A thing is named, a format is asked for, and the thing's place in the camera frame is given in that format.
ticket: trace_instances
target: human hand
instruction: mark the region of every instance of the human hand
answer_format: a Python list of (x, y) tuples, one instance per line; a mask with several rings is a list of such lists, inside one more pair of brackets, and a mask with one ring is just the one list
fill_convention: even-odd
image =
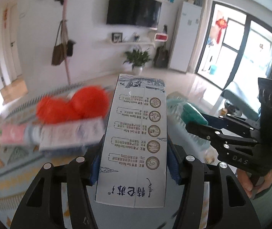
[[(252, 190), (254, 186), (251, 183), (249, 177), (247, 176), (246, 171), (237, 169), (237, 175), (238, 175), (238, 180), (241, 183), (243, 189), (245, 190), (247, 196), (251, 198), (253, 194)], [(267, 175), (264, 177), (264, 182), (260, 185), (257, 193), (269, 188), (271, 184), (272, 184), (272, 170), (270, 170), (269, 173), (267, 173)]]

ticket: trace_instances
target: red chinese lantern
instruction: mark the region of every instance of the red chinese lantern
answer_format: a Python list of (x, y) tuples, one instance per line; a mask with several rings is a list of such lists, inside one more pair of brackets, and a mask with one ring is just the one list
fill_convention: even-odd
[(227, 21), (224, 20), (224, 17), (222, 19), (218, 19), (215, 24), (220, 28), (219, 34), (216, 39), (216, 43), (219, 44), (221, 35), (222, 35), (222, 29), (225, 29), (228, 27)]

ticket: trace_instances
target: potted plant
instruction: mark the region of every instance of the potted plant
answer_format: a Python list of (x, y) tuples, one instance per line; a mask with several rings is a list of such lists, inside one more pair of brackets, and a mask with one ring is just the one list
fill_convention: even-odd
[(148, 51), (133, 50), (125, 52), (126, 60), (123, 63), (132, 63), (132, 71), (134, 75), (139, 75), (142, 72), (143, 66), (149, 62), (150, 56)]

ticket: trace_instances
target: silver bolt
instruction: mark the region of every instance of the silver bolt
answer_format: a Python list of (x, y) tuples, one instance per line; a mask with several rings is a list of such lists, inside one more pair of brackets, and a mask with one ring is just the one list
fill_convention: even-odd
[(193, 161), (195, 160), (195, 158), (194, 158), (193, 156), (191, 156), (191, 155), (188, 155), (188, 156), (186, 157), (186, 159), (187, 159), (189, 162), (193, 162)]
[(221, 162), (220, 167), (223, 168), (223, 169), (226, 169), (227, 168), (227, 163)]
[(50, 168), (51, 168), (51, 163), (44, 164), (44, 169), (50, 169)]
[(82, 163), (82, 162), (85, 161), (85, 158), (84, 158), (84, 157), (77, 157), (76, 161), (77, 161), (78, 163)]

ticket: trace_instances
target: television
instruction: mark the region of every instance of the television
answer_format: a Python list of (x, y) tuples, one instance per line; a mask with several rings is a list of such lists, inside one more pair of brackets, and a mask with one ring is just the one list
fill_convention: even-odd
[(161, 2), (156, 0), (109, 0), (106, 24), (157, 29)]

